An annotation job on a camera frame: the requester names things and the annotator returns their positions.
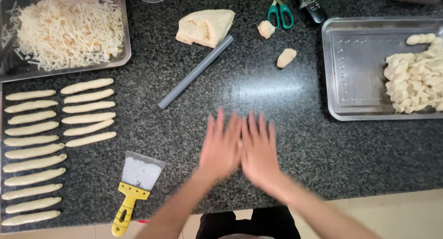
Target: granite countertop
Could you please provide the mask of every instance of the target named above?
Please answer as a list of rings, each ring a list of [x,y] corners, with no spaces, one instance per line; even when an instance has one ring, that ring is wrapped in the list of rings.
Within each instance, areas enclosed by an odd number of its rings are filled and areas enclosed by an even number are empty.
[[[443,15],[443,3],[422,6],[390,0],[319,0],[329,17]],[[65,148],[67,168],[56,178],[64,187],[41,197],[60,196],[52,220],[2,233],[110,223],[124,195],[118,183],[125,151],[167,162],[147,201],[138,201],[133,219],[148,218],[184,182],[198,163],[207,115],[221,106],[246,115],[253,108],[274,120],[282,170],[325,199],[372,196],[443,187],[441,120],[339,122],[327,110],[321,27],[311,24],[295,0],[283,0],[294,26],[265,40],[257,25],[271,0],[126,0],[132,58],[122,67],[3,84],[3,96],[17,91],[60,90],[102,77],[114,78],[117,131],[111,140]],[[231,9],[235,41],[166,110],[158,102],[210,51],[175,40],[178,20],[194,11]],[[275,62],[285,48],[298,55],[284,69]],[[54,100],[62,100],[57,94]],[[3,99],[3,106],[11,105]],[[58,119],[67,115],[57,106]],[[7,117],[3,113],[3,128]],[[11,190],[2,184],[2,193]],[[36,197],[1,202],[4,208]],[[217,185],[195,213],[272,206],[276,201],[240,173]]]

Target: dough stick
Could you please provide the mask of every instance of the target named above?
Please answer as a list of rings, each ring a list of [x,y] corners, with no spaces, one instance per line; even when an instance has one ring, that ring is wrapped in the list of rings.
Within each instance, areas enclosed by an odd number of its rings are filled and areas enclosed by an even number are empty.
[[[22,111],[26,111],[26,110],[45,108],[45,107],[55,106],[55,105],[58,105],[58,102],[51,101],[51,100],[40,100],[40,101],[35,101],[35,102],[27,102],[27,103],[21,103],[19,105],[9,106],[4,111],[7,113],[17,113],[17,112],[22,112]]]
[[[35,144],[43,144],[58,140],[57,135],[41,135],[26,138],[9,138],[4,140],[4,143],[8,146],[30,146]]]
[[[33,159],[19,163],[7,164],[3,167],[5,173],[16,173],[20,171],[26,171],[31,169],[44,168],[51,165],[58,164],[65,160],[67,155],[65,153],[59,156],[46,157],[42,159]]]
[[[44,131],[48,131],[58,127],[58,122],[47,122],[47,123],[39,123],[32,126],[27,127],[18,127],[18,128],[10,128],[6,129],[4,132],[7,135],[11,136],[19,136],[19,135],[30,135],[30,134],[38,134]]]
[[[46,97],[55,94],[55,90],[39,90],[39,91],[29,91],[29,92],[20,92],[14,93],[11,95],[7,95],[6,100],[18,101],[18,100],[26,100],[32,98]]]
[[[64,174],[65,168],[59,168],[57,170],[47,170],[37,174],[29,174],[18,177],[12,177],[4,181],[4,185],[7,186],[19,186],[19,185],[31,185],[38,182],[46,181],[57,176]]]
[[[84,82],[84,83],[76,83],[73,85],[69,85],[68,87],[64,87],[60,91],[60,93],[65,94],[65,95],[74,94],[74,93],[77,93],[80,91],[85,91],[88,89],[96,89],[96,88],[108,86],[113,82],[114,82],[114,79],[112,79],[112,78],[102,78],[102,79],[97,79],[97,80]]]
[[[62,186],[63,186],[62,184],[50,184],[50,185],[43,185],[37,187],[30,187],[17,191],[5,192],[1,197],[4,200],[11,200],[19,197],[29,197],[29,196],[57,191]]]
[[[1,225],[14,226],[14,225],[34,223],[58,217],[60,214],[61,214],[60,211],[48,211],[48,212],[38,212],[26,215],[16,215],[11,218],[3,220],[3,222],[1,222]]]
[[[55,117],[56,115],[57,114],[54,111],[43,111],[29,115],[18,115],[8,120],[8,124],[15,125],[23,123],[32,123],[32,122],[46,120]]]
[[[52,206],[60,201],[62,201],[61,197],[47,197],[47,198],[34,200],[31,202],[24,202],[24,203],[19,203],[19,204],[8,206],[8,207],[6,207],[5,212],[7,214],[13,214],[13,213],[17,213],[17,212],[33,211],[36,209],[43,209],[43,208]]]
[[[50,153],[55,153],[63,149],[65,145],[63,143],[51,144],[41,147],[33,147],[27,149],[20,149],[14,151],[8,151],[4,153],[4,156],[10,159],[27,159],[37,156],[42,156]]]
[[[99,141],[111,139],[111,138],[115,137],[116,135],[117,135],[116,132],[106,132],[106,133],[103,133],[103,134],[91,135],[91,136],[88,136],[88,137],[85,137],[85,138],[68,141],[66,143],[66,146],[67,147],[83,146],[83,145],[86,145],[86,144],[90,144],[90,143],[94,143],[94,142],[99,142]]]
[[[113,106],[115,106],[115,102],[96,102],[96,103],[90,103],[78,106],[66,106],[63,108],[63,112],[73,114],[73,113],[88,112]]]
[[[66,124],[79,124],[79,123],[96,123],[102,122],[115,117],[115,112],[98,113],[92,115],[76,115],[68,118],[64,118],[62,123]]]
[[[88,101],[96,101],[103,98],[106,98],[110,95],[114,94],[113,89],[107,89],[99,92],[83,94],[83,95],[73,95],[65,98],[65,103],[82,103]]]
[[[100,129],[103,129],[105,127],[108,127],[108,126],[112,125],[113,123],[114,123],[114,120],[109,119],[109,120],[103,121],[101,123],[97,123],[97,124],[87,126],[87,127],[68,129],[63,133],[63,135],[75,136],[75,135],[89,134],[89,133],[98,131]]]

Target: metal tray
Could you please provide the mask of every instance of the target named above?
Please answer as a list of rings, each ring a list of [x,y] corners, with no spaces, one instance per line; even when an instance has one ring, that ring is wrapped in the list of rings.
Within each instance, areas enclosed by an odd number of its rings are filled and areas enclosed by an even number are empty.
[[[413,34],[443,35],[443,19],[432,17],[331,18],[322,28],[328,108],[340,121],[443,118],[430,106],[396,113],[386,95],[385,58],[418,53],[428,44],[407,45]]]
[[[0,0],[0,26],[3,27],[4,24],[9,23],[10,13],[17,2],[17,5],[21,8],[29,6],[32,3],[37,3],[41,0]],[[0,69],[0,82],[9,82],[21,79],[35,78],[35,77],[46,77],[52,75],[66,74],[72,72],[81,72],[89,70],[97,70],[103,68],[122,66],[131,57],[131,43],[129,40],[129,28],[128,28],[128,17],[126,13],[126,2],[125,0],[116,0],[116,4],[121,7],[122,17],[123,17],[123,48],[116,57],[111,56],[109,62],[92,64],[88,67],[78,67],[78,68],[67,68],[60,70],[45,71],[43,69],[38,70],[37,66],[34,64],[29,64],[26,61],[22,61],[14,51],[11,51],[8,56],[3,60],[3,67]]]

